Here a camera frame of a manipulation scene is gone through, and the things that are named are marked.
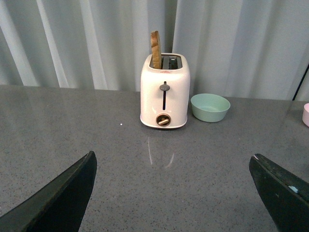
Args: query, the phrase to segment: white curtain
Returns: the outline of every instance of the white curtain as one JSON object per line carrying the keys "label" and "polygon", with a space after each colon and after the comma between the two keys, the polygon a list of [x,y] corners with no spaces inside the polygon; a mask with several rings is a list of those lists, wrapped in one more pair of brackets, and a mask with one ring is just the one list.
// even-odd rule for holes
{"label": "white curtain", "polygon": [[291,100],[309,64],[309,0],[0,0],[0,29],[2,85],[139,91],[153,30],[191,94]]}

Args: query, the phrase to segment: wooden object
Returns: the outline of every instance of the wooden object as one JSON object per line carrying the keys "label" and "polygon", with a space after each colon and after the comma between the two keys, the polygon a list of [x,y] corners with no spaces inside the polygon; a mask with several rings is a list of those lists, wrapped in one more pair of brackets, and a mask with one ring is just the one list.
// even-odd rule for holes
{"label": "wooden object", "polygon": [[159,32],[152,31],[150,35],[151,50],[153,53],[153,64],[155,69],[161,69],[162,57],[161,57],[161,45]]}

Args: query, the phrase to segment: gray countertop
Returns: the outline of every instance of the gray countertop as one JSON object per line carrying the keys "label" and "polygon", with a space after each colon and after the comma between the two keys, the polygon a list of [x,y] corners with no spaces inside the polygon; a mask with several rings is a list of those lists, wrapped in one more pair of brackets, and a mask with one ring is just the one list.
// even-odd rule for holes
{"label": "gray countertop", "polygon": [[227,98],[218,123],[140,122],[140,93],[0,86],[0,216],[93,150],[80,231],[275,232],[249,172],[261,153],[309,182],[300,101]]}

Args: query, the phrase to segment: brass knob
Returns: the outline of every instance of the brass knob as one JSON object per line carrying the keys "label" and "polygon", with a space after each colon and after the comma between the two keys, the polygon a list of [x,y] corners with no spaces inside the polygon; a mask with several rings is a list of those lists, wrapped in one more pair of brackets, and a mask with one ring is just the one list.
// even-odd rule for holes
{"label": "brass knob", "polygon": [[161,127],[166,127],[170,124],[170,116],[167,114],[160,114],[156,117],[156,122]]}

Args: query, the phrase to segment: white toaster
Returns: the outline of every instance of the white toaster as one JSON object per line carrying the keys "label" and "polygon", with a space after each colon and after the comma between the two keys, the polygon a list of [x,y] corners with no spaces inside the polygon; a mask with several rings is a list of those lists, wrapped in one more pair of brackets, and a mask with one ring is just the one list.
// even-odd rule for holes
{"label": "white toaster", "polygon": [[184,56],[162,53],[162,69],[154,69],[152,55],[140,78],[140,120],[149,127],[172,129],[187,122],[190,71]]}

